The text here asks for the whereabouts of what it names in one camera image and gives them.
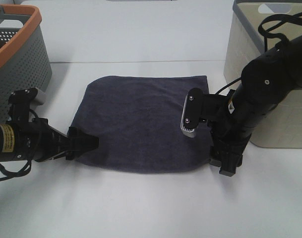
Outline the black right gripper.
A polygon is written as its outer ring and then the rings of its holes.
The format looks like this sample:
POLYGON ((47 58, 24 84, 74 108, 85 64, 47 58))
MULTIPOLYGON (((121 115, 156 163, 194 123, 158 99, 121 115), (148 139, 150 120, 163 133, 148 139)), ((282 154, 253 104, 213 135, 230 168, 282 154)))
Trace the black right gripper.
POLYGON ((251 129, 235 118, 234 90, 226 96, 204 94, 201 118, 208 121, 213 145, 210 147, 210 165, 219 167, 219 174, 232 177, 242 165, 242 154, 251 137, 251 129))

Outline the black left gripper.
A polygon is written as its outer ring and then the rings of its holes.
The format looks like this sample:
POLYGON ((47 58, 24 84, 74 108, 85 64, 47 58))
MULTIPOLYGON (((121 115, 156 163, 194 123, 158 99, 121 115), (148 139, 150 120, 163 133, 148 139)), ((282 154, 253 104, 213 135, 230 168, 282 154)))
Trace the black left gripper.
POLYGON ((74 160, 99 147, 99 137, 86 134, 76 127, 69 127, 66 136, 49 126, 45 118, 34 118, 31 125, 36 138, 32 141, 29 161, 40 163, 65 156, 67 160, 74 160))

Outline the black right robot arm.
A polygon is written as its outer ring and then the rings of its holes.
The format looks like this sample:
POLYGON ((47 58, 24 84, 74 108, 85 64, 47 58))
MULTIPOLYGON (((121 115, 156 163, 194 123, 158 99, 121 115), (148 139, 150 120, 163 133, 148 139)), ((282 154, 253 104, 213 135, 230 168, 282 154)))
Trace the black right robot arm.
POLYGON ((260 55, 244 67, 241 83, 227 96, 205 94, 200 116, 208 121, 210 164, 231 177, 255 128, 293 90, 302 90, 302 36, 260 55))

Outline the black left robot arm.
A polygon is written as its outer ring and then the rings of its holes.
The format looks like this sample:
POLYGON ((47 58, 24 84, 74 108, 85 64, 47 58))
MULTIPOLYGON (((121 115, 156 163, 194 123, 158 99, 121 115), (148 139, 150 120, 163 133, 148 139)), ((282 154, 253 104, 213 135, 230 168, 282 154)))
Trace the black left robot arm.
POLYGON ((45 118, 0 123, 0 162, 44 162, 65 157, 74 160, 99 147, 99 137, 70 127, 67 134, 54 129, 45 118))

